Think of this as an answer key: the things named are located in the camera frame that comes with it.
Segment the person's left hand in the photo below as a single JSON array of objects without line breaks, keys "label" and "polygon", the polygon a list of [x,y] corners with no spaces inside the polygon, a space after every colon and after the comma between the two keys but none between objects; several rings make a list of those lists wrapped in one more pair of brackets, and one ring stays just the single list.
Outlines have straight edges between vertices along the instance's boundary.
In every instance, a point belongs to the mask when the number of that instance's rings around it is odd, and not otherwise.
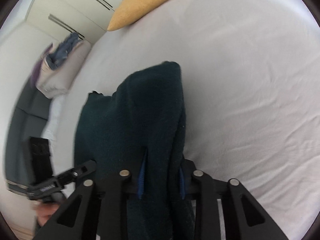
[{"label": "person's left hand", "polygon": [[40,203],[35,207],[37,223],[39,226],[44,226],[52,215],[59,209],[59,204],[56,203]]}]

